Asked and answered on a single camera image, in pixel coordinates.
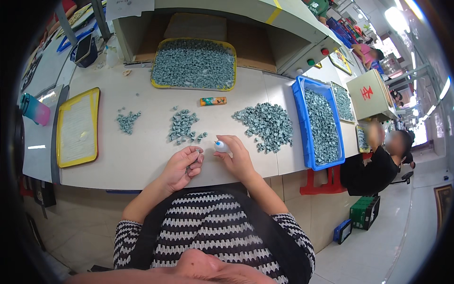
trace pink and blue bottle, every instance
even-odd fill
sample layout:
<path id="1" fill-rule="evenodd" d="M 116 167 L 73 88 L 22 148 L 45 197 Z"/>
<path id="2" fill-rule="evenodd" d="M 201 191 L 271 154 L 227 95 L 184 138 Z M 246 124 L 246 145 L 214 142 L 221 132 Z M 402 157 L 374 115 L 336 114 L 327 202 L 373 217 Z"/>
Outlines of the pink and blue bottle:
<path id="1" fill-rule="evenodd" d="M 36 124 L 46 125 L 49 121 L 50 108 L 30 94 L 22 94 L 20 109 L 23 116 L 30 118 Z"/>

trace gray-green pebble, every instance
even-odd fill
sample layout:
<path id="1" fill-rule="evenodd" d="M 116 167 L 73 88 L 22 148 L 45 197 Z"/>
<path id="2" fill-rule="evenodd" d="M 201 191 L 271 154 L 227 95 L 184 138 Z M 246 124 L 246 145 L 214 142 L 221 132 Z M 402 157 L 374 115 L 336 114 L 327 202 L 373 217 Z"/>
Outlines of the gray-green pebble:
<path id="1" fill-rule="evenodd" d="M 133 133 L 133 125 L 134 121 L 141 115 L 142 113 L 139 111 L 137 114 L 133 114 L 132 111 L 129 112 L 128 115 L 118 114 L 117 121 L 120 124 L 120 130 L 124 133 L 131 135 Z"/>
<path id="2" fill-rule="evenodd" d="M 158 50 L 151 77 L 158 85 L 229 89 L 234 61 L 230 48 L 208 40 L 167 41 Z"/>
<path id="3" fill-rule="evenodd" d="M 339 159 L 339 136 L 328 100 L 311 89 L 304 89 L 304 98 L 311 122 L 316 165 Z"/>
<path id="4" fill-rule="evenodd" d="M 264 142 L 257 144 L 258 152 L 277 153 L 281 149 L 281 145 L 288 143 L 290 146 L 293 145 L 292 121 L 288 117 L 287 111 L 280 105 L 258 103 L 255 107 L 248 106 L 236 111 L 232 118 L 249 126 L 245 132 L 247 136 L 251 137 L 255 134 L 262 138 Z"/>
<path id="5" fill-rule="evenodd" d="M 337 110 L 343 120 L 355 121 L 350 106 L 350 97 L 346 90 L 337 84 L 332 84 L 334 96 L 336 97 Z"/>
<path id="6" fill-rule="evenodd" d="M 191 126 L 193 122 L 196 122 L 198 119 L 197 114 L 193 113 L 189 115 L 189 110 L 180 110 L 172 116 L 172 125 L 170 126 L 170 133 L 168 134 L 169 141 L 172 142 L 174 139 L 177 140 L 177 145 L 180 145 L 182 142 L 186 142 L 185 137 L 190 138 L 190 141 L 195 140 L 196 132 L 191 131 Z"/>
<path id="7" fill-rule="evenodd" d="M 358 128 L 358 142 L 361 149 L 366 150 L 369 148 L 369 145 L 366 142 L 365 133 L 361 128 Z"/>

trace black strap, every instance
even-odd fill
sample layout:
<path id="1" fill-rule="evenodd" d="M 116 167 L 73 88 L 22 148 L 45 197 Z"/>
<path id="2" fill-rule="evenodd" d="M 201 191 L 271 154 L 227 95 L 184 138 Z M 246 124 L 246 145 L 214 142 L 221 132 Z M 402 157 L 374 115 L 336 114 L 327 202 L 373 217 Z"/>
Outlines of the black strap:
<path id="1" fill-rule="evenodd" d="M 183 189 L 159 203 L 145 218 L 135 249 L 130 254 L 131 260 L 124 268 L 149 269 L 153 262 L 153 252 L 161 233 L 165 214 L 172 205 L 172 201 L 188 193 L 210 190 L 210 188 Z M 289 280 L 289 284 L 309 283 L 312 273 L 309 259 L 306 254 L 301 253 L 301 247 L 298 246 L 294 238 L 289 236 L 271 216 L 263 212 L 258 204 L 247 195 L 231 189 L 217 189 L 216 191 L 235 197 L 246 214 L 248 222 L 254 227 L 257 235 L 279 263 L 284 275 Z"/>

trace green shirt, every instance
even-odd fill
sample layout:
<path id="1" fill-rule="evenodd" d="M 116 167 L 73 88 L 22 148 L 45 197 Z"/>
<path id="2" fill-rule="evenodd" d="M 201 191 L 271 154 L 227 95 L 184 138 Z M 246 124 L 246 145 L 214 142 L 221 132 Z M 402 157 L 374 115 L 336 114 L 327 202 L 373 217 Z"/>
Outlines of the green shirt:
<path id="1" fill-rule="evenodd" d="M 326 11 L 330 7 L 328 0 L 302 0 L 314 16 L 326 18 Z"/>

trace person's hair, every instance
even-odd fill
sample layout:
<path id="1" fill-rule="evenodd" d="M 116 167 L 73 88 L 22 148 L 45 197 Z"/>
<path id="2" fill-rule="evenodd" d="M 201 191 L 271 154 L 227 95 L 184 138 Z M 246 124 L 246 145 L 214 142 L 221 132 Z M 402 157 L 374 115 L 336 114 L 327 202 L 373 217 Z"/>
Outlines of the person's hair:
<path id="1" fill-rule="evenodd" d="M 401 157 L 401 158 L 403 158 L 406 156 L 406 153 L 410 152 L 411 145 L 413 144 L 413 141 L 412 141 L 413 139 L 407 131 L 405 131 L 405 130 L 398 130 L 398 131 L 402 132 L 402 135 L 403 135 L 403 142 L 404 142 L 404 147 L 405 147 L 405 150 Z"/>
<path id="2" fill-rule="evenodd" d="M 375 51 L 377 52 L 377 60 L 378 61 L 380 61 L 380 60 L 385 58 L 385 55 L 383 54 L 383 52 L 380 49 L 375 49 Z"/>

